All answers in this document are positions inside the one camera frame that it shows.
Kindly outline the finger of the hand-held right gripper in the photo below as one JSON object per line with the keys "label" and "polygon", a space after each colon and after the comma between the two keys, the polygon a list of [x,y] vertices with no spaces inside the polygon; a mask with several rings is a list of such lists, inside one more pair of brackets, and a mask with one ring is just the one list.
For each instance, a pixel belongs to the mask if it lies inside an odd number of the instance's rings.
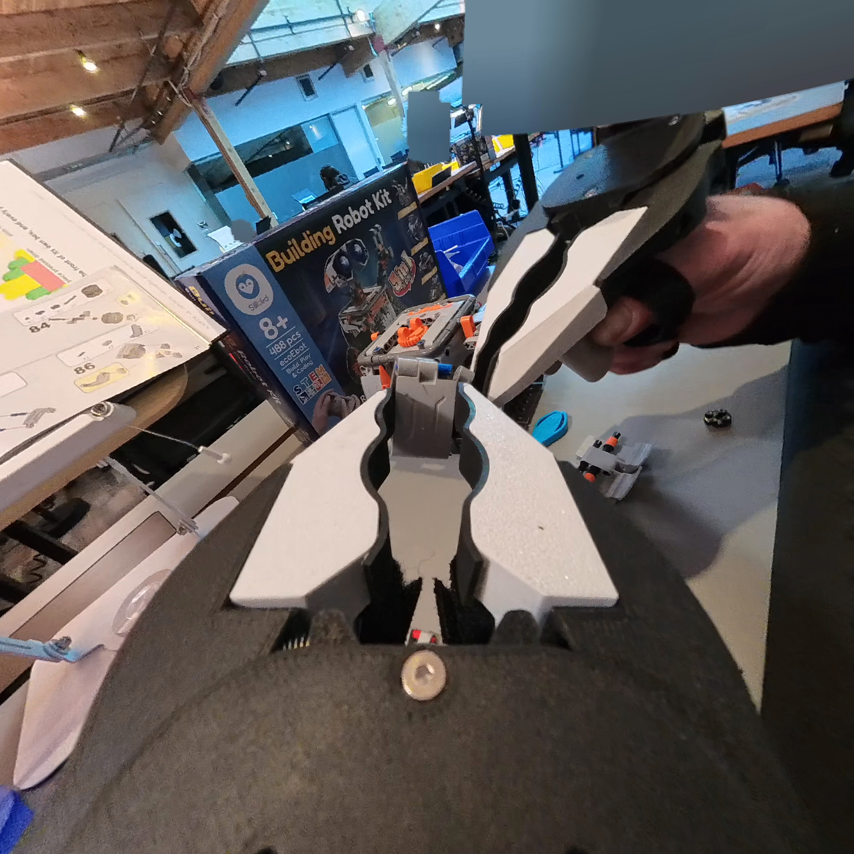
{"label": "finger of the hand-held right gripper", "polygon": [[568,241],[551,230],[525,234],[507,255],[485,303],[471,368],[474,388],[490,399],[497,395],[502,348],[521,329],[531,306],[563,271]]}
{"label": "finger of the hand-held right gripper", "polygon": [[508,403],[565,358],[590,382],[604,376],[612,350],[585,339],[607,312],[600,285],[637,250],[629,238],[640,236],[646,211],[646,206],[618,211],[568,242],[563,271],[500,352],[494,404]]}

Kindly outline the yellow plastic bin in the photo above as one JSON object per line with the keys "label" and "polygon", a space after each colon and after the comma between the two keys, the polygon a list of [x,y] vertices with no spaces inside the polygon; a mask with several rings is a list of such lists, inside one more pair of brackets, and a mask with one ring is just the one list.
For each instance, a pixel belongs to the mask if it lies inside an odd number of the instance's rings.
{"label": "yellow plastic bin", "polygon": [[450,179],[459,170],[459,164],[454,160],[425,166],[411,177],[413,188],[420,197],[433,187],[439,186]]}

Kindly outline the blue plastic bin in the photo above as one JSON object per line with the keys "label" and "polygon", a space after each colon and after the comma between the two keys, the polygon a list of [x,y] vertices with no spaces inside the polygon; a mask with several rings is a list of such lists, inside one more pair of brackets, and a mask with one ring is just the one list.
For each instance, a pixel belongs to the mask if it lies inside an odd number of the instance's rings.
{"label": "blue plastic bin", "polygon": [[483,217],[472,210],[429,227],[447,297],[477,295],[487,283],[495,251]]}

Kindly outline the blue round toy gear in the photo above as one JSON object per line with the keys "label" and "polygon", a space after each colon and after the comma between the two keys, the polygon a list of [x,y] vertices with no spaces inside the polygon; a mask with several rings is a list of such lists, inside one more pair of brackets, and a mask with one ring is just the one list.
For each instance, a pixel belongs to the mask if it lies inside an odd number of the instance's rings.
{"label": "blue round toy gear", "polygon": [[549,447],[566,436],[570,423],[571,420],[566,411],[550,411],[536,421],[531,435],[541,445]]}

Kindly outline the person's right forearm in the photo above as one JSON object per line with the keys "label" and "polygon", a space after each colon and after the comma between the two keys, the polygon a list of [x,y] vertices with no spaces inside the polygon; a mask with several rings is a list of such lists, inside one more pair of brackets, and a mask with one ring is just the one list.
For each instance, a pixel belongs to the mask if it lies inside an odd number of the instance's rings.
{"label": "person's right forearm", "polygon": [[791,190],[788,200],[811,227],[805,260],[732,344],[771,345],[800,340],[853,345],[853,82],[846,82],[840,119],[841,154],[828,185]]}

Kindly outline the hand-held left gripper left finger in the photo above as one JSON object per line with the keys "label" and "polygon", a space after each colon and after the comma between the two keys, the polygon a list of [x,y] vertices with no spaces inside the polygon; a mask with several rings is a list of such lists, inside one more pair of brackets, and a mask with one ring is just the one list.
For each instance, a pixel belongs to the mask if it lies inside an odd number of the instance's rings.
{"label": "hand-held left gripper left finger", "polygon": [[362,628],[400,628],[401,571],[379,496],[394,415],[394,391],[380,390],[293,459],[231,604],[336,610]]}

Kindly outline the small grey orange toy part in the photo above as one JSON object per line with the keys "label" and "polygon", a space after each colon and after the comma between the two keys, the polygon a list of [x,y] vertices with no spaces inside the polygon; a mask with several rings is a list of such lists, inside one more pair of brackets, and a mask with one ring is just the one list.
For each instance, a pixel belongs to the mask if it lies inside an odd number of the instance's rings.
{"label": "small grey orange toy part", "polygon": [[635,486],[652,451],[650,443],[626,443],[615,431],[606,438],[588,436],[576,451],[575,463],[603,497],[620,502]]}

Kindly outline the grey orange tracked toy robot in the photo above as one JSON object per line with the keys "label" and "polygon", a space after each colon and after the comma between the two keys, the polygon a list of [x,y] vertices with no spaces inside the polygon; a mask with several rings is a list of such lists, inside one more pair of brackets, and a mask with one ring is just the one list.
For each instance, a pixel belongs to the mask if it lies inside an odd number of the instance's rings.
{"label": "grey orange tracked toy robot", "polygon": [[483,311],[472,294],[404,310],[390,327],[372,333],[357,357],[365,398],[390,387],[395,364],[402,358],[433,359],[468,367],[479,335]]}

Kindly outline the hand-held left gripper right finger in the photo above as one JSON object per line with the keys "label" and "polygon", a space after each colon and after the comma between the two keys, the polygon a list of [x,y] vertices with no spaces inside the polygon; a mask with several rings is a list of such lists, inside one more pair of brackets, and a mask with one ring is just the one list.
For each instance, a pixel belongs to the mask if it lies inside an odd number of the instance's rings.
{"label": "hand-held left gripper right finger", "polygon": [[610,608],[618,593],[553,455],[472,385],[458,385],[455,426],[464,500],[454,586],[499,624],[528,612]]}

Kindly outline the grey toy wheel frame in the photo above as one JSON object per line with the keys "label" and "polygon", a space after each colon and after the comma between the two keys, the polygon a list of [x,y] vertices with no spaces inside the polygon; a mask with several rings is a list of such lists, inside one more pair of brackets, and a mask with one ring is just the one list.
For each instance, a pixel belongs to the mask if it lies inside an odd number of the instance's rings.
{"label": "grey toy wheel frame", "polygon": [[395,426],[391,461],[407,473],[437,474],[455,453],[456,370],[433,359],[402,357],[395,363]]}

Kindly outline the person's right hand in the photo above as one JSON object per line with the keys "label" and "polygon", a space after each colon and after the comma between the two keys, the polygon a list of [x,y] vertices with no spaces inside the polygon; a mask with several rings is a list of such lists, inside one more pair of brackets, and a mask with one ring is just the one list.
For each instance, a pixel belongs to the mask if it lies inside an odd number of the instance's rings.
{"label": "person's right hand", "polygon": [[703,221],[657,258],[691,286],[692,312],[675,338],[647,347],[627,342],[652,323],[648,308],[622,297],[592,332],[612,348],[610,372],[630,375],[656,367],[680,345],[710,347],[741,335],[793,278],[810,246],[811,226],[785,199],[722,195],[710,198]]}

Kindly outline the white book stand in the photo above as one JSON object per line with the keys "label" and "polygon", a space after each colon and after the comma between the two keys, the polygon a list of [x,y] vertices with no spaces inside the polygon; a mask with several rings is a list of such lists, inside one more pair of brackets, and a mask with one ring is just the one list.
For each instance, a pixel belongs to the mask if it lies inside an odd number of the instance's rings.
{"label": "white book stand", "polygon": [[109,668],[167,577],[239,501],[303,447],[265,401],[2,617],[2,638],[67,660],[2,654],[2,789],[32,788],[70,756]]}

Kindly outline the blue robot kit box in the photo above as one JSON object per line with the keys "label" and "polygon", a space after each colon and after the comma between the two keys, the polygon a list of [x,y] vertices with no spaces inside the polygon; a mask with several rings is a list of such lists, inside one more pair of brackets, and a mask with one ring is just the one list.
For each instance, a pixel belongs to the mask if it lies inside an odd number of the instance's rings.
{"label": "blue robot kit box", "polygon": [[332,196],[176,285],[308,442],[364,400],[359,354],[446,290],[407,165]]}

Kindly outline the instruction booklet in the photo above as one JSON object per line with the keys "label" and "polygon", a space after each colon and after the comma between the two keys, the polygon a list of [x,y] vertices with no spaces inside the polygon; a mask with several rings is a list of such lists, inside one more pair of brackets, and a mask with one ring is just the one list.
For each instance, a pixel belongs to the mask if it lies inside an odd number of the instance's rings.
{"label": "instruction booklet", "polygon": [[2,457],[225,333],[12,161],[1,164],[1,274]]}

